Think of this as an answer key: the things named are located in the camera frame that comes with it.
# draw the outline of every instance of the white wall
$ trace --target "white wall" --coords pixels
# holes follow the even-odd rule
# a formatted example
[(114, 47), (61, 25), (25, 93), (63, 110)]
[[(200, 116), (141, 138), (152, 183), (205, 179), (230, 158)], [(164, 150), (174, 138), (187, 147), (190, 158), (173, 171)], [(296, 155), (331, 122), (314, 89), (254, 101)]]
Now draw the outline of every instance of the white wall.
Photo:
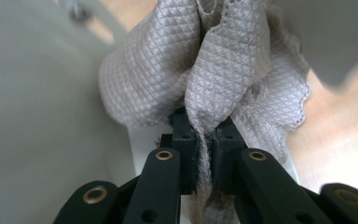
[[(124, 30), (98, 4), (119, 41)], [(0, 223), (51, 223), (81, 185), (135, 175), (127, 130), (98, 91), (113, 48), (54, 1), (0, 1)]]
[(358, 0), (272, 0), (325, 84), (342, 85), (358, 65)]

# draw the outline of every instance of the quilted fabric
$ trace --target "quilted fabric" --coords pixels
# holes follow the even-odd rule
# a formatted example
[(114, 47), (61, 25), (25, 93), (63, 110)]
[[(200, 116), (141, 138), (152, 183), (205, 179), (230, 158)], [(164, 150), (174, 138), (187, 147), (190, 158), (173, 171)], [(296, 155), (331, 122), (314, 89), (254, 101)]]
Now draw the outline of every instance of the quilted fabric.
[(249, 147), (285, 162), (304, 119), (309, 68), (277, 9), (262, 0), (159, 0), (100, 71), (107, 112), (131, 127), (168, 123), (185, 105), (200, 140), (193, 223), (237, 223), (231, 197), (211, 195), (208, 135), (231, 116)]

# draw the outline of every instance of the black plastic part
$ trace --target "black plastic part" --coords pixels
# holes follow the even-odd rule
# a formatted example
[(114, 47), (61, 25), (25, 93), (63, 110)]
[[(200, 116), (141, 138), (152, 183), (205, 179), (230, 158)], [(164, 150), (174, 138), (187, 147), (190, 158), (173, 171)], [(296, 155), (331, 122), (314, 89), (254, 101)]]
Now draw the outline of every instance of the black plastic part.
[(211, 174), (214, 191), (235, 194), (233, 169), (245, 148), (247, 146), (231, 118), (220, 123), (213, 131)]
[(135, 191), (136, 185), (138, 183), (139, 176), (136, 176), (129, 182), (118, 188), (118, 207), (120, 211), (120, 222), (123, 221), (123, 218), (127, 212), (127, 208), (130, 205), (131, 197)]
[(335, 223), (358, 223), (358, 189), (343, 184), (322, 187), (321, 200)]
[[(160, 160), (158, 154), (169, 159)], [(171, 148), (153, 150), (147, 157), (123, 223), (179, 223), (179, 216), (180, 154)]]
[(246, 194), (241, 190), (249, 190), (263, 223), (332, 223), (268, 152), (244, 150), (239, 173), (245, 186), (237, 191), (241, 195)]
[(262, 224), (263, 218), (260, 212), (252, 203), (245, 201), (242, 197), (234, 198), (235, 211), (241, 224)]
[[(98, 203), (86, 203), (83, 196), (90, 189), (103, 187), (106, 189), (106, 197)], [(117, 204), (118, 189), (116, 185), (93, 181), (75, 191), (57, 215), (55, 224), (103, 224), (119, 223), (120, 213)]]
[(171, 133), (164, 133), (161, 135), (161, 142), (159, 143), (159, 147), (172, 148), (172, 134)]
[(172, 125), (172, 148), (181, 154), (181, 194), (192, 194), (196, 191), (197, 184), (198, 143), (196, 135), (191, 129), (184, 109), (175, 111)]

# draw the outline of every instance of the white quilted cloth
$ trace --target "white quilted cloth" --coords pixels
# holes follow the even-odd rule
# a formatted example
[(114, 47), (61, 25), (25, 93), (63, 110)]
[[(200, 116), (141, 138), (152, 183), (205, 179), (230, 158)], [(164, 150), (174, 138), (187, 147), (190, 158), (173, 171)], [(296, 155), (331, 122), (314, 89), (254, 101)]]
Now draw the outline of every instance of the white quilted cloth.
[(211, 196), (208, 134), (231, 116), (249, 147), (285, 161), (304, 119), (309, 68), (276, 9), (262, 0), (159, 0), (100, 71), (104, 105), (131, 127), (168, 123), (183, 105), (200, 138), (193, 223), (237, 223), (232, 198)]

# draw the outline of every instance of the diamond quilted pattern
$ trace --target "diamond quilted pattern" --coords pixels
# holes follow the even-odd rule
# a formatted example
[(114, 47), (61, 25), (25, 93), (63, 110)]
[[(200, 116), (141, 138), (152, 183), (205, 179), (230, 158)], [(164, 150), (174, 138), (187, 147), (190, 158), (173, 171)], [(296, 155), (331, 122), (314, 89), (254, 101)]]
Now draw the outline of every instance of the diamond quilted pattern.
[(249, 147), (286, 160), (304, 119), (308, 67), (269, 0), (159, 0), (100, 70), (107, 112), (131, 127), (168, 123), (186, 105), (198, 133), (193, 223), (239, 223), (232, 198), (211, 196), (208, 134), (231, 116)]

